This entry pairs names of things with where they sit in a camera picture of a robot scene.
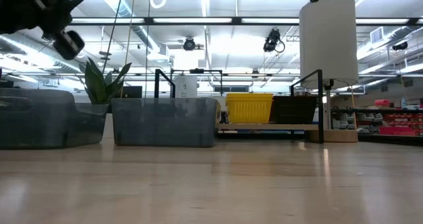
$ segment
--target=wooden base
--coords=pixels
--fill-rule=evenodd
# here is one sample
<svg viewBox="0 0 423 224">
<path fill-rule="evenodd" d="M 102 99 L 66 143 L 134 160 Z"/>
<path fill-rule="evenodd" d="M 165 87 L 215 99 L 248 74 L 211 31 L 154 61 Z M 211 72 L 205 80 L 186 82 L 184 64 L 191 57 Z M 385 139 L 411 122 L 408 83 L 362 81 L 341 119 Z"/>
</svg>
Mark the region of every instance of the wooden base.
<svg viewBox="0 0 423 224">
<path fill-rule="evenodd" d="M 318 130 L 312 124 L 218 124 L 220 130 Z"/>
<path fill-rule="evenodd" d="M 310 140 L 319 140 L 319 131 L 310 131 Z M 325 142 L 357 143 L 356 130 L 325 130 Z"/>
</svg>

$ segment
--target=snake plant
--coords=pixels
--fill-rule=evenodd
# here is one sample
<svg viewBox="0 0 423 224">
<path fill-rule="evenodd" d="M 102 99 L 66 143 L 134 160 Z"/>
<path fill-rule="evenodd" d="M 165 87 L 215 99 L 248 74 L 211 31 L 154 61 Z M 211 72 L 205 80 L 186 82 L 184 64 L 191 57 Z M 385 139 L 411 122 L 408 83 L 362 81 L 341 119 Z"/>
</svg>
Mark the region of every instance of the snake plant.
<svg viewBox="0 0 423 224">
<path fill-rule="evenodd" d="M 91 58 L 88 58 L 86 66 L 79 65 L 79 69 L 85 74 L 85 82 L 81 78 L 79 80 L 84 84 L 91 103 L 110 104 L 112 98 L 116 98 L 121 93 L 124 87 L 124 76 L 130 70 L 131 64 L 123 66 L 115 80 L 113 80 L 112 72 L 103 77 Z"/>
</svg>

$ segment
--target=black metal stand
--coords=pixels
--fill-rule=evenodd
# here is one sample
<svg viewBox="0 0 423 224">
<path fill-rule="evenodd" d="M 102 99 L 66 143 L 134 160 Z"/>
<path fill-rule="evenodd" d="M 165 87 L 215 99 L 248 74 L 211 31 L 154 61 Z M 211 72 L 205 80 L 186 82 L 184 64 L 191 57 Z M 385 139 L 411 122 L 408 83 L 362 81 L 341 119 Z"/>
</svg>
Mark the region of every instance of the black metal stand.
<svg viewBox="0 0 423 224">
<path fill-rule="evenodd" d="M 173 81 L 173 73 L 174 72 L 190 72 L 191 74 L 203 74 L 204 72 L 211 73 L 213 72 L 220 73 L 220 96 L 223 96 L 223 71 L 221 69 L 191 69 L 191 70 L 184 70 L 184 69 L 171 69 L 171 81 Z"/>
<path fill-rule="evenodd" d="M 154 97 L 159 97 L 159 87 L 160 87 L 160 75 L 163 76 L 171 84 L 171 98 L 176 97 L 176 85 L 170 80 L 160 69 L 156 69 L 155 78 L 154 78 Z"/>
<path fill-rule="evenodd" d="M 314 72 L 312 72 L 311 74 L 309 74 L 308 76 L 298 80 L 296 83 L 294 83 L 293 85 L 291 85 L 290 91 L 291 91 L 291 96 L 295 96 L 294 94 L 294 88 L 296 85 L 298 85 L 299 83 L 305 81 L 306 79 L 310 78 L 311 76 L 317 74 L 317 88 L 318 88 L 318 97 L 319 97 L 319 101 L 318 101 L 318 105 L 319 105 L 319 143 L 323 144 L 325 142 L 325 130 L 323 128 L 323 72 L 321 69 L 318 69 Z"/>
</svg>

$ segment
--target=light wood floor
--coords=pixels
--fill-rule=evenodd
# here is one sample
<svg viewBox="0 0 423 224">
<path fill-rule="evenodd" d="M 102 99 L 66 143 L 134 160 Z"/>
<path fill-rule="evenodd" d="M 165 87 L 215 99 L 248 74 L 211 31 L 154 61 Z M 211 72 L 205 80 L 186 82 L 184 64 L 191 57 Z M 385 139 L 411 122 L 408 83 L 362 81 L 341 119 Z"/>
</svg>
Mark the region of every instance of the light wood floor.
<svg viewBox="0 0 423 224">
<path fill-rule="evenodd" d="M 0 151 L 0 223 L 423 223 L 423 148 L 222 142 Z"/>
</svg>

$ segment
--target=yellow plastic crate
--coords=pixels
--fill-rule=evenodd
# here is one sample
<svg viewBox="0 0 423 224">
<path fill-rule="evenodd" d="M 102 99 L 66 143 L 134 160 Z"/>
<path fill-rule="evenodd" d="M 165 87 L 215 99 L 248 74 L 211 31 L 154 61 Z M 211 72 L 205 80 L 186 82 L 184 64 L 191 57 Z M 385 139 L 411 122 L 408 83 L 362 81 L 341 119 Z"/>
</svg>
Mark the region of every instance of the yellow plastic crate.
<svg viewBox="0 0 423 224">
<path fill-rule="evenodd" d="M 267 124 L 273 94 L 228 94 L 226 106 L 233 124 Z"/>
</svg>

